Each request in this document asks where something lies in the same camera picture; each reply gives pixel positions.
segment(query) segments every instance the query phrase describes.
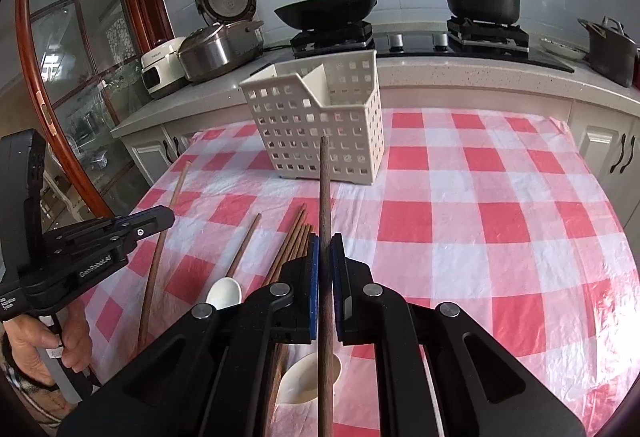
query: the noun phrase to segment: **checkered tablecloth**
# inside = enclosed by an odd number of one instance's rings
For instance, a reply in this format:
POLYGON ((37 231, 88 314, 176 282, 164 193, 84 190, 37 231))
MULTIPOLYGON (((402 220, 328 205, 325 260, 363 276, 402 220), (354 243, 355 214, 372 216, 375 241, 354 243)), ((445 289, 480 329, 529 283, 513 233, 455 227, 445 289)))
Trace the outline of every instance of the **checkered tablecloth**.
MULTIPOLYGON (((485 110, 387 109, 372 186, 332 183, 348 257, 413 303, 454 301, 584 422, 610 417, 640 370, 640 284, 623 230, 565 124, 485 110)), ((256 213, 235 278, 259 287, 298 207, 318 230, 318 182, 278 178, 254 124, 197 135, 139 208, 168 204, 191 161, 166 241, 150 333, 224 276, 256 213)), ((156 239, 85 295, 101 379, 132 356, 156 239)), ((310 351, 298 347, 295 361, 310 351)), ((370 347, 335 352, 337 437, 378 434, 370 347)), ((273 435, 316 434, 316 402, 277 408, 273 435)))

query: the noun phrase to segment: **black frying pan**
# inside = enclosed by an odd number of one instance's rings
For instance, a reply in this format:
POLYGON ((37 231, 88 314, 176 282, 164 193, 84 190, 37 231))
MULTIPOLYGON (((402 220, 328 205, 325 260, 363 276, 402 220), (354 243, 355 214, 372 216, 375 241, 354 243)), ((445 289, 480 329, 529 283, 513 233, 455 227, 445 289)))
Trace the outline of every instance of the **black frying pan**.
POLYGON ((301 30, 340 29, 363 20, 378 0, 303 0, 275 10, 285 24, 301 30))

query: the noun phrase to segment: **white plastic basket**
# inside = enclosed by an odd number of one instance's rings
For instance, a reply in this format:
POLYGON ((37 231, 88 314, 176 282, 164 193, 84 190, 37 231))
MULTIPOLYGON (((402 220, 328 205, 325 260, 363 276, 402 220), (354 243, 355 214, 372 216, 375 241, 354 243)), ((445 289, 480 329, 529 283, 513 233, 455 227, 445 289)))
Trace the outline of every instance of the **white plastic basket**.
POLYGON ((385 151, 375 51, 276 63, 240 86, 278 175, 319 178, 327 136, 332 180, 375 180, 385 151))

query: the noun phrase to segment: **silver bolt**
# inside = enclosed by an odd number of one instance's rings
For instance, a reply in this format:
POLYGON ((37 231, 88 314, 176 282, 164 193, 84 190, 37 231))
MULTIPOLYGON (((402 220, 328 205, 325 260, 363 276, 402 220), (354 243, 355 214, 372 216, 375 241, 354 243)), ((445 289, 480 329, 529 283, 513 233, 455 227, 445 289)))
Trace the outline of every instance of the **silver bolt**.
POLYGON ((290 290, 289 284, 284 282, 276 282, 269 288, 269 292, 274 296, 284 296, 288 294, 290 290))
POLYGON ((445 302, 440 306, 440 312, 447 318, 455 318, 460 314, 460 307, 451 302, 445 302))
POLYGON ((362 292, 367 296, 380 296, 383 292, 382 286, 376 283, 368 283, 362 288, 362 292))
POLYGON ((209 305, 208 303, 198 303, 197 305, 193 306, 193 309, 191 309, 191 315, 198 320, 204 320, 212 314, 213 306, 209 305))

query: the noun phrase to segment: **rice cooker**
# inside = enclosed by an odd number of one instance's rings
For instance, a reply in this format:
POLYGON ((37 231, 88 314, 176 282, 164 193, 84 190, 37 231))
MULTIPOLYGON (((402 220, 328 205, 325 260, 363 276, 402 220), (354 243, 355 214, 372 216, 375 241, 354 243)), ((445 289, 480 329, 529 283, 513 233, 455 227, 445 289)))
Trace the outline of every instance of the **rice cooker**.
POLYGON ((184 36, 179 36, 142 55, 142 82, 155 100, 189 83, 178 60, 178 49, 184 39, 184 36))

